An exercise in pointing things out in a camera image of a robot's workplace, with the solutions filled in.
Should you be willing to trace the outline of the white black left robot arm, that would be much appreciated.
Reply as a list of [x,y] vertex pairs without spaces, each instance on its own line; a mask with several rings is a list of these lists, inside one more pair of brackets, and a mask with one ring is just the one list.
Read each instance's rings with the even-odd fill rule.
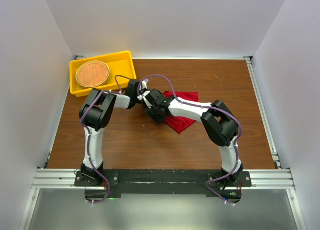
[[79,111],[85,131],[85,157],[80,171],[82,180],[98,186],[106,179],[103,174],[103,137],[115,108],[131,109],[141,103],[138,90],[147,90],[148,79],[130,79],[124,93],[93,88]]

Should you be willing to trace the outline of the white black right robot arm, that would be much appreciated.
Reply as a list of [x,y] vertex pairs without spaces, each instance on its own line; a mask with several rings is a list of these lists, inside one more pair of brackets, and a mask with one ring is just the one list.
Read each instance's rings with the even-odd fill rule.
[[200,103],[178,97],[166,97],[157,89],[146,90],[137,97],[146,105],[146,112],[156,122],[167,117],[184,117],[203,124],[210,140],[218,146],[222,159],[222,176],[228,186],[235,186],[241,179],[243,164],[240,160],[238,140],[243,133],[240,122],[223,101]]

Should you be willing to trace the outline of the red cloth napkin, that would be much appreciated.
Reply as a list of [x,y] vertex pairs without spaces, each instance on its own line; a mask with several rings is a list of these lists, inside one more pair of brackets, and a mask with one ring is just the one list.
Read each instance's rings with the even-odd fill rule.
[[[179,91],[176,92],[176,96],[181,97],[184,100],[195,102],[199,101],[198,92]],[[164,119],[164,122],[173,130],[175,130],[178,134],[181,134],[183,131],[185,131],[187,128],[189,128],[192,124],[196,122],[196,120],[190,118],[190,116],[193,116],[193,114],[190,115],[189,113],[186,113],[182,110],[175,111],[175,113],[179,114],[174,116],[167,116]]]

